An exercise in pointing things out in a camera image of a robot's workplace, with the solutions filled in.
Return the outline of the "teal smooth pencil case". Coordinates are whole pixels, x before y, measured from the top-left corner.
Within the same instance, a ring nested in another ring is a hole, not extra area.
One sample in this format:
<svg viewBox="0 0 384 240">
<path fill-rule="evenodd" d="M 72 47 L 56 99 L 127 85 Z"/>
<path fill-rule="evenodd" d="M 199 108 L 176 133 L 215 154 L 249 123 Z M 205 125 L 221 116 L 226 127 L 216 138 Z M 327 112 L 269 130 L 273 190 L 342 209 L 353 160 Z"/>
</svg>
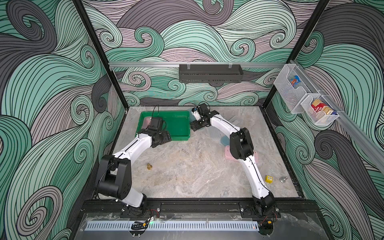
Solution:
<svg viewBox="0 0 384 240">
<path fill-rule="evenodd" d="M 227 137 L 227 136 L 223 136 L 223 137 L 221 138 L 221 144 L 222 144 L 223 146 L 229 146 L 229 145 L 230 145 L 230 139 L 229 139 L 229 137 Z"/>
</svg>

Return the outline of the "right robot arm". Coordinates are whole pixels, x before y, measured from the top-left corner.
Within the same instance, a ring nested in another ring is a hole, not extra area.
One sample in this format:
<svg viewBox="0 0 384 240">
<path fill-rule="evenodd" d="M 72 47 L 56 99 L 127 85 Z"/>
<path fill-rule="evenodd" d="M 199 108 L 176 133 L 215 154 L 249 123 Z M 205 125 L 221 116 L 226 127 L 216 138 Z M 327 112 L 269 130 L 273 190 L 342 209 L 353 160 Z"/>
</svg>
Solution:
<svg viewBox="0 0 384 240">
<path fill-rule="evenodd" d="M 276 205 L 275 197 L 266 187 L 257 167 L 249 130 L 233 125 L 217 111 L 211 111 L 204 103 L 192 108 L 191 113 L 195 117 L 190 123 L 194 132 L 204 127 L 214 127 L 229 138 L 230 153 L 242 165 L 251 185 L 257 215 L 262 217 L 272 213 Z"/>
</svg>

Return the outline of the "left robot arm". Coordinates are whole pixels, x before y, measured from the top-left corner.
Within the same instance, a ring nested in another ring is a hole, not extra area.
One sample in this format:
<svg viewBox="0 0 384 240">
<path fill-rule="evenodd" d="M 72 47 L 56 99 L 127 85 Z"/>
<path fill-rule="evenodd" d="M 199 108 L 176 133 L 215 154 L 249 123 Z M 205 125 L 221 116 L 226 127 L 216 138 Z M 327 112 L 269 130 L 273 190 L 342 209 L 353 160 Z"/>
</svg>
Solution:
<svg viewBox="0 0 384 240">
<path fill-rule="evenodd" d="M 101 158 L 95 183 L 97 195 L 113 197 L 133 208 L 143 207 L 145 195 L 132 187 L 132 165 L 145 150 L 172 141 L 170 133 L 163 128 L 164 123 L 163 118 L 152 117 L 149 125 L 127 146 Z"/>
</svg>

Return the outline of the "opaque pink pencil case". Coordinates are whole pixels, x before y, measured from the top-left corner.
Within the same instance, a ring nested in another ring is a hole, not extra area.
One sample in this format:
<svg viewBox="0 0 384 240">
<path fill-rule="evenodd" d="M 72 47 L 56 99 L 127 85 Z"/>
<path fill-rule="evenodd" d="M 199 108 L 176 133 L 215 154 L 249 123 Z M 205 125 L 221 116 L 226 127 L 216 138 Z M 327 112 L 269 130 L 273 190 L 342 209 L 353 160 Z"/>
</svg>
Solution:
<svg viewBox="0 0 384 240">
<path fill-rule="evenodd" d="M 257 164 L 259 162 L 259 155 L 258 155 L 258 152 L 257 151 L 254 151 L 254 158 L 255 158 L 255 163 Z M 230 146 L 226 146 L 225 147 L 225 159 L 226 160 L 229 160 L 229 161 L 235 161 L 237 162 L 238 160 L 235 159 L 231 152 L 230 152 Z"/>
</svg>

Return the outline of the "green storage tray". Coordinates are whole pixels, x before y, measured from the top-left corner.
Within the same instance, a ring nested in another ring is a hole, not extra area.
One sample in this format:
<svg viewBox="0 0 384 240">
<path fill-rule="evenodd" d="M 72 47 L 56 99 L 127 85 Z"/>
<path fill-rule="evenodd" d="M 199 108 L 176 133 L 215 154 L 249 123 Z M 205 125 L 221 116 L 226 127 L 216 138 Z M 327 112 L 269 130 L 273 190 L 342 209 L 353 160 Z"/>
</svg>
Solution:
<svg viewBox="0 0 384 240">
<path fill-rule="evenodd" d="M 162 117 L 166 123 L 166 131 L 170 133 L 172 141 L 187 141 L 190 138 L 190 114 L 188 111 L 151 111 L 141 112 L 136 133 L 142 130 L 145 117 Z"/>
</svg>

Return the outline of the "translucent pink pencil case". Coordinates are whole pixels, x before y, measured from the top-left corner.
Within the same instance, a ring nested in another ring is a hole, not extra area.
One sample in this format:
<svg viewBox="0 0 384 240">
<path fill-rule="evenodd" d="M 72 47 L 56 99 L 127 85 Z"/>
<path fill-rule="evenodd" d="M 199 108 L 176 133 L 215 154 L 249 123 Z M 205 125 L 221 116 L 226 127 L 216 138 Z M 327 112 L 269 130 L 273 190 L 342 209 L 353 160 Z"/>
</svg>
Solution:
<svg viewBox="0 0 384 240">
<path fill-rule="evenodd" d="M 146 129 L 149 124 L 151 123 L 152 118 L 151 117 L 145 117 L 143 119 L 142 129 Z"/>
</svg>

